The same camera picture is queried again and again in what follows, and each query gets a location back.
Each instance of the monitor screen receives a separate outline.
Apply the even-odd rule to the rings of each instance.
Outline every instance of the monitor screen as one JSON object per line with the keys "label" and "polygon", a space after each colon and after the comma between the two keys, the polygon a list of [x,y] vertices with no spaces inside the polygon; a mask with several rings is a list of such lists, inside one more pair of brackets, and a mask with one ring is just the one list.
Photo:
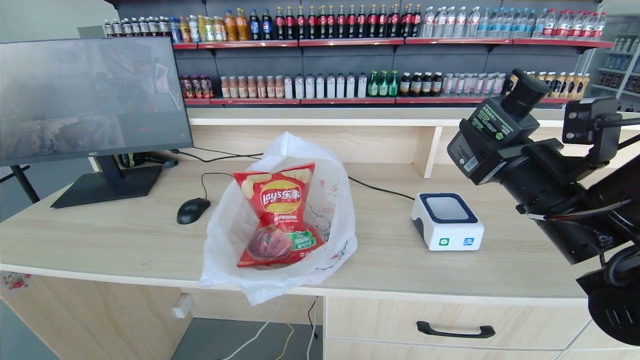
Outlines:
{"label": "monitor screen", "polygon": [[0,44],[0,166],[191,146],[168,37]]}

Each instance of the white plastic bag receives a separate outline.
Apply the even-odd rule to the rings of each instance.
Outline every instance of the white plastic bag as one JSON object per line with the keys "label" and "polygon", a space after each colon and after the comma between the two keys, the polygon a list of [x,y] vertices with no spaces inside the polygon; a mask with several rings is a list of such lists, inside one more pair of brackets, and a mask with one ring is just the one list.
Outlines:
{"label": "white plastic bag", "polygon": [[302,284],[323,282],[355,252],[358,240],[349,178],[331,151],[284,133],[247,170],[277,172],[310,161],[315,161],[316,170],[305,221],[317,229],[325,244],[303,260],[282,268],[238,268],[237,261],[258,218],[240,186],[232,181],[209,221],[200,286],[235,285],[252,305],[257,305]]}

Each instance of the drawer handle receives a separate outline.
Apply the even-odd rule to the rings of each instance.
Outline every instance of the drawer handle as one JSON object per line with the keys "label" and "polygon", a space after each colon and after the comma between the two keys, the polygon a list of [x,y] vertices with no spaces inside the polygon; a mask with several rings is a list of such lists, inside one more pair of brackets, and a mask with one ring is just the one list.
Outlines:
{"label": "drawer handle", "polygon": [[495,335],[495,330],[493,330],[492,326],[483,325],[480,326],[479,334],[454,334],[452,332],[442,332],[436,331],[431,328],[431,325],[428,322],[417,322],[418,331],[427,334],[427,335],[435,335],[435,336],[447,336],[448,338],[467,338],[467,339],[488,339]]}

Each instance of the monitor stand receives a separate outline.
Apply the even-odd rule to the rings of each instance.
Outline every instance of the monitor stand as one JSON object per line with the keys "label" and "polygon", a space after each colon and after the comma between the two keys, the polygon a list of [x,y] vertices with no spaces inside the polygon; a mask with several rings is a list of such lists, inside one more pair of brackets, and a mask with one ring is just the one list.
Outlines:
{"label": "monitor stand", "polygon": [[82,175],[51,205],[52,208],[147,196],[162,170],[162,166],[120,169],[113,156],[95,159],[102,172]]}

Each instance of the red snack bag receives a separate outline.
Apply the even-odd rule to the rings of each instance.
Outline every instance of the red snack bag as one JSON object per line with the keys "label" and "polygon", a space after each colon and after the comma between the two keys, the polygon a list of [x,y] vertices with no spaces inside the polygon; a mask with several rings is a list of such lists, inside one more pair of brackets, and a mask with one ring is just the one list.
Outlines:
{"label": "red snack bag", "polygon": [[315,163],[308,163],[273,174],[234,172],[259,219],[238,267],[297,263],[324,244],[317,231],[303,219],[315,168]]}

